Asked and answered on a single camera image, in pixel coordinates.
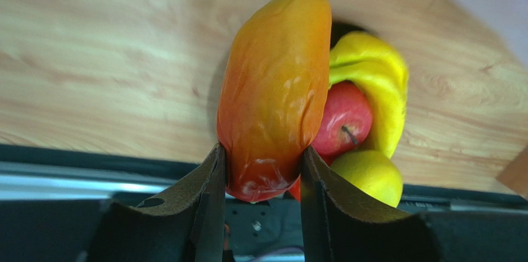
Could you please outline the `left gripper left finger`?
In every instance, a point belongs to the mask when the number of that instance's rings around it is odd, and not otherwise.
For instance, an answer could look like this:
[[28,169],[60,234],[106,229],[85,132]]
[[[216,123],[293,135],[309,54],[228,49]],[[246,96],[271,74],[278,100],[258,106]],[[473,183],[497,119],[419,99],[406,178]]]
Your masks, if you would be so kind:
[[196,169],[138,206],[112,201],[86,261],[221,261],[226,152],[216,144]]

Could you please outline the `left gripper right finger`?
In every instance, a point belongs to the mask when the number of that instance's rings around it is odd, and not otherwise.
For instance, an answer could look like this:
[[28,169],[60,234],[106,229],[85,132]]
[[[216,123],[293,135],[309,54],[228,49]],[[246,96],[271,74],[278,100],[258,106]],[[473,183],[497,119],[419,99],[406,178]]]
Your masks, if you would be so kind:
[[441,261],[426,222],[369,196],[308,147],[301,160],[306,261]]

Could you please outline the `red tomato fruit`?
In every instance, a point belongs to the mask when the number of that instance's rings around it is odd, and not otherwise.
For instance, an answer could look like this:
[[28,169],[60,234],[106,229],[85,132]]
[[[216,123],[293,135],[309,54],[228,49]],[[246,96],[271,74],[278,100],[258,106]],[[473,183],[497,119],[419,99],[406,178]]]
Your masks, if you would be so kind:
[[297,201],[301,201],[301,178],[299,177],[289,189],[291,196]]

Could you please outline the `green fruit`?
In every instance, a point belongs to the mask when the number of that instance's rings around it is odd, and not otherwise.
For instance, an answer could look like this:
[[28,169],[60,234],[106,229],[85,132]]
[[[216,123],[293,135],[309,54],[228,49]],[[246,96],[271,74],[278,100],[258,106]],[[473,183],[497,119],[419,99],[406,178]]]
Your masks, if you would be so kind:
[[330,168],[369,196],[397,207],[403,193],[399,169],[379,151],[351,151],[333,161]]

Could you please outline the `red apple fruit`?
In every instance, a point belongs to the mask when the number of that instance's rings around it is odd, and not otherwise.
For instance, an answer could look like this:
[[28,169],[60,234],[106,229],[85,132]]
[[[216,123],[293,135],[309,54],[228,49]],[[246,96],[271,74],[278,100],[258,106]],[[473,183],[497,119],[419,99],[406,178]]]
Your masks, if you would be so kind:
[[371,106],[350,81],[331,86],[313,148],[327,165],[340,155],[358,148],[371,130]]

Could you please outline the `yellow banana bunch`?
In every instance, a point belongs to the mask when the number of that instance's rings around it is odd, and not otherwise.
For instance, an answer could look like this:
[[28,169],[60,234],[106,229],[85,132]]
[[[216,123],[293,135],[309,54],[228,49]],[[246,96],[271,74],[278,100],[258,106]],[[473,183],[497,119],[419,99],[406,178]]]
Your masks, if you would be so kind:
[[407,115],[409,72],[398,51],[385,41],[354,31],[330,49],[329,86],[350,81],[366,96],[372,126],[363,149],[392,158]]

